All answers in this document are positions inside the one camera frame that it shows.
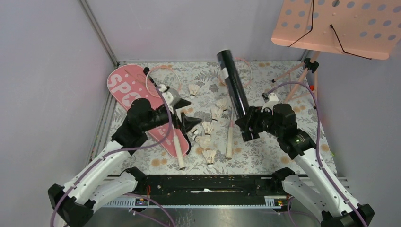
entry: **gray wall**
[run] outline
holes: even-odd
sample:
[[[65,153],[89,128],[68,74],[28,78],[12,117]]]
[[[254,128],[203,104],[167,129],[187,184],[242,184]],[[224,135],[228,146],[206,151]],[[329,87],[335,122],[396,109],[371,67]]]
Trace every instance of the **gray wall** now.
[[[250,60],[299,60],[303,53],[270,40],[281,0],[88,2],[121,61],[215,61],[224,48]]]
[[[385,61],[322,53],[318,62],[318,100],[337,170],[375,210],[371,226],[399,226],[401,45]]]
[[[113,70],[77,0],[0,7],[0,226],[49,226],[86,161]]]

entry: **table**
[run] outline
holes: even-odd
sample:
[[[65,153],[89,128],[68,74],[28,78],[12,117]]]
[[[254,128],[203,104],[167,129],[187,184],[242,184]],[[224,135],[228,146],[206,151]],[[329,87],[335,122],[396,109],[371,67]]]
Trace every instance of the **table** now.
[[[199,94],[192,99],[192,104],[183,108],[188,116],[202,118],[204,121],[211,121],[210,108],[214,103],[223,97],[228,96],[227,88],[222,85],[217,76],[219,66],[216,62],[142,62],[136,63],[142,67],[153,68],[165,65],[174,69],[180,76],[183,88],[180,95],[189,99],[188,84],[195,83],[201,86]],[[288,81],[288,78],[281,79],[276,83],[271,80],[288,69],[299,64],[299,61],[272,61],[272,62],[250,62],[253,71],[253,80],[250,85],[244,88],[250,105],[262,106],[264,101],[262,93],[270,90],[274,86]],[[292,80],[296,80],[297,73],[292,73]],[[280,101],[283,101],[290,91],[290,87],[281,87],[276,90]],[[294,96],[305,92],[301,88]],[[289,104],[296,113],[298,127],[311,135],[316,141],[317,117],[316,110],[313,109],[312,98],[305,96],[292,100]],[[108,132],[108,140],[122,124],[126,116],[126,111],[118,103],[114,109],[111,127]],[[124,169],[136,166],[148,175],[227,175],[227,174],[271,174],[283,167],[290,167],[297,174],[305,172],[284,153],[274,137],[267,133],[261,133],[260,139],[244,143],[240,136],[239,128],[234,128],[233,137],[233,158],[225,159],[227,130],[229,114],[224,114],[215,126],[212,133],[212,148],[217,150],[213,169],[206,166],[206,160],[201,153],[198,145],[190,138],[192,149],[188,156],[184,158],[187,166],[186,170],[178,171],[177,160],[171,157],[161,146],[146,150],[138,150],[135,154],[118,165],[111,173],[119,175]],[[321,130],[320,151],[323,159],[330,170],[337,173],[332,158],[332,153],[327,144],[324,131]],[[144,145],[155,143],[150,136]]]

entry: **floor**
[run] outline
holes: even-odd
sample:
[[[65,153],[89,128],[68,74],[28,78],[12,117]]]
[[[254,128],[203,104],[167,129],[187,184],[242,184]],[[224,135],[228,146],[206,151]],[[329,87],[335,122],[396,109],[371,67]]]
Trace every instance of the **floor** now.
[[[262,106],[264,104],[262,93],[270,90],[276,84],[288,81],[288,77],[279,80],[275,84],[271,83],[271,80],[297,64],[299,64],[298,61],[251,62],[253,80],[245,88],[249,104]],[[198,84],[201,87],[199,94],[195,99],[191,100],[192,104],[184,109],[188,116],[200,117],[204,121],[211,121],[210,108],[215,101],[228,96],[227,88],[220,84],[217,78],[219,67],[215,62],[137,63],[137,65],[150,68],[166,65],[174,69],[180,75],[181,83],[183,84],[180,95],[186,99],[189,96],[188,84]],[[292,73],[292,80],[296,80],[296,75],[298,73]],[[279,88],[276,91],[279,100],[284,100],[289,91],[289,86]],[[300,88],[296,96],[303,92],[305,92],[305,89]],[[317,118],[316,111],[313,109],[312,98],[305,96],[292,100],[289,104],[296,112],[298,127],[308,132],[312,139],[315,140]],[[126,111],[117,104],[107,136],[109,140],[111,135],[122,124],[125,115]],[[184,158],[187,166],[184,171],[178,171],[177,160],[171,157],[162,147],[155,147],[137,151],[132,158],[125,160],[110,174],[118,175],[124,169],[132,166],[138,167],[148,175],[271,174],[283,167],[290,167],[297,174],[304,174],[304,171],[279,148],[275,138],[271,135],[261,133],[260,139],[244,143],[238,127],[234,129],[233,158],[232,160],[226,160],[228,122],[229,115],[224,114],[212,134],[212,146],[213,149],[217,150],[213,169],[207,168],[206,160],[201,150],[197,149],[198,145],[190,139],[192,150]],[[320,136],[322,157],[329,168],[336,173],[336,167],[323,130]],[[155,142],[151,137],[149,138],[145,145]]]

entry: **black tube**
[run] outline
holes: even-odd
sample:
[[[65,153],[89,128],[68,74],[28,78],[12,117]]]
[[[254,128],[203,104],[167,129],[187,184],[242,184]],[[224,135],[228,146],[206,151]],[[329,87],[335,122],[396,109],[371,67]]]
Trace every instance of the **black tube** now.
[[[237,69],[235,68],[234,59],[230,50],[223,50],[217,54],[217,60],[221,68],[221,77],[227,84],[228,94],[230,95],[233,109],[240,119],[246,115],[249,109],[248,99],[246,98],[244,88]],[[251,133],[249,130],[241,129],[241,135],[244,141],[250,140]]]

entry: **racket shaft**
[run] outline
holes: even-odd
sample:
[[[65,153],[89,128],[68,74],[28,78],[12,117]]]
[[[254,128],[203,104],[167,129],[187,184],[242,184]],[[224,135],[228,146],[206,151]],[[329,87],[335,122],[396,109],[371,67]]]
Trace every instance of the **racket shaft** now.
[[[231,158],[231,155],[233,153],[231,148],[232,143],[233,143],[233,127],[229,127],[227,136],[227,146],[226,146],[226,158]]]
[[[178,136],[174,132],[173,136],[173,143],[175,147],[175,153],[177,154],[177,160],[178,160],[178,167],[180,170],[185,169],[185,164],[184,164],[184,158],[183,158],[183,153],[181,151],[181,145],[180,141],[178,140]]]

